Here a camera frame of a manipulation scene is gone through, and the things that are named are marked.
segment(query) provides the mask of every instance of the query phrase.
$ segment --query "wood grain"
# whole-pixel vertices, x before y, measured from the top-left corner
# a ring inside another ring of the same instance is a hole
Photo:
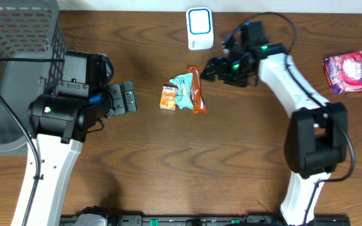
[[[244,215],[274,212],[283,200],[289,168],[283,157],[287,115],[264,84],[245,89],[202,81],[208,114],[160,110],[163,83],[221,56],[221,40],[249,14],[214,13],[215,45],[190,51],[184,13],[66,12],[59,24],[72,50],[107,53],[113,82],[132,80],[138,112],[106,120],[88,135],[69,182],[63,214],[100,205],[146,215]],[[295,63],[331,102],[349,112],[357,168],[348,181],[326,185],[316,213],[351,217],[362,225],[362,92],[332,95],[325,57],[362,50],[362,15],[287,14],[297,25]],[[288,45],[291,31],[261,18],[271,41]],[[0,156],[0,225],[13,217],[25,157]],[[341,176],[348,163],[332,177]]]

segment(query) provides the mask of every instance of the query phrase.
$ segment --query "white device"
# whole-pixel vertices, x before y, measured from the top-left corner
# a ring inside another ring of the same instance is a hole
[[[212,48],[214,41],[212,11],[207,7],[187,11],[188,48],[205,50]]]

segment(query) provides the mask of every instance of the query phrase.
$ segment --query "green connector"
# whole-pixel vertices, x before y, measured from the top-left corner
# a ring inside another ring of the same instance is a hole
[[[150,226],[158,226],[158,220],[150,220]]]

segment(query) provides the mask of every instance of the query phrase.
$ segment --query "candy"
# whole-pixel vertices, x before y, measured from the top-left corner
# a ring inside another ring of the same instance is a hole
[[[362,90],[362,53],[349,53],[325,59],[324,71],[334,94]]]
[[[175,110],[175,94],[177,88],[163,86],[162,97],[160,99],[160,108]]]
[[[187,73],[170,80],[172,84],[178,87],[177,95],[175,96],[175,103],[180,109],[183,109],[184,107],[194,109],[194,105],[191,100],[192,77],[192,73]]]
[[[192,81],[192,86],[191,86],[191,99],[194,103],[193,113],[194,114],[206,113],[207,112],[206,105],[204,99],[200,95],[200,72],[199,72],[200,67],[189,66],[187,70],[189,73],[194,74],[194,79]]]

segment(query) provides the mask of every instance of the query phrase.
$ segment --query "pink packaging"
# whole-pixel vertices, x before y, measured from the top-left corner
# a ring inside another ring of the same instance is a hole
[[[326,58],[324,71],[334,94],[362,90],[361,51]]]

